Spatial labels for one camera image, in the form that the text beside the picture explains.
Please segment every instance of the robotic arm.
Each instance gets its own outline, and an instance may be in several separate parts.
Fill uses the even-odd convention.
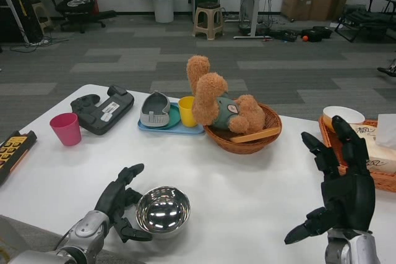
[[[379,264],[374,236],[369,231],[376,196],[374,180],[366,167],[369,159],[366,141],[339,116],[333,117],[332,125],[343,143],[342,154],[348,169],[340,176],[333,149],[307,132],[301,134],[304,144],[316,156],[318,170],[324,173],[321,185],[324,207],[310,212],[304,224],[289,232],[285,244],[328,231],[327,264]]]
[[[128,219],[122,217],[125,207],[137,203],[142,196],[125,187],[143,169],[143,164],[124,168],[102,193],[95,209],[71,227],[66,234],[68,238],[64,246],[59,249],[56,247],[56,250],[48,253],[25,251],[13,259],[11,264],[94,264],[112,227],[123,242],[128,239],[152,240],[151,234],[134,229]]]

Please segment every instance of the teddy bear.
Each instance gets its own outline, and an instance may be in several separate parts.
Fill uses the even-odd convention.
[[[209,59],[193,56],[187,63],[187,76],[195,96],[192,115],[198,124],[253,134],[265,124],[265,113],[252,95],[237,100],[228,97],[228,84],[216,72],[210,72]]]

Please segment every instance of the pink cup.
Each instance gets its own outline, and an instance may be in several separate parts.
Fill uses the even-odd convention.
[[[77,145],[81,141],[79,118],[74,113],[60,114],[49,122],[63,145]]]

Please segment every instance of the orange tray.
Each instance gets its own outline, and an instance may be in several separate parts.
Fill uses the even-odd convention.
[[[377,121],[367,120],[363,124],[377,127]],[[324,144],[327,147],[332,147],[337,156],[338,162],[340,163],[338,171],[343,176],[347,171],[348,163],[342,158],[342,143],[338,140],[337,135],[326,127],[323,116],[319,118],[319,127],[321,128]],[[396,174],[373,170],[370,170],[370,173],[377,189],[396,192]]]

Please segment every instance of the wicker basket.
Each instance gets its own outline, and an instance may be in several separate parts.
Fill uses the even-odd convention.
[[[377,127],[377,121],[367,120],[363,124]],[[319,127],[321,128],[324,144],[327,147],[332,147],[335,155],[337,156],[338,162],[340,163],[338,171],[341,175],[344,175],[347,171],[348,164],[342,158],[341,141],[338,140],[337,135],[334,132],[330,131],[330,129],[326,127],[323,121],[323,117],[320,117],[319,119]],[[396,174],[373,170],[370,170],[370,173],[372,178],[374,179],[376,188],[385,191],[396,192]]]
[[[263,127],[263,129],[280,127],[280,132],[282,132],[282,122],[278,114],[264,104],[258,103],[258,105],[265,112],[265,127]],[[262,138],[252,142],[233,143],[229,141],[229,139],[237,136],[238,134],[236,133],[233,133],[231,131],[219,130],[211,126],[204,126],[204,129],[206,133],[210,137],[212,137],[214,141],[224,150],[239,155],[247,155],[247,154],[255,153],[261,150],[262,148],[264,148],[266,145],[272,143],[280,135],[279,133],[277,135],[270,136],[267,138]]]

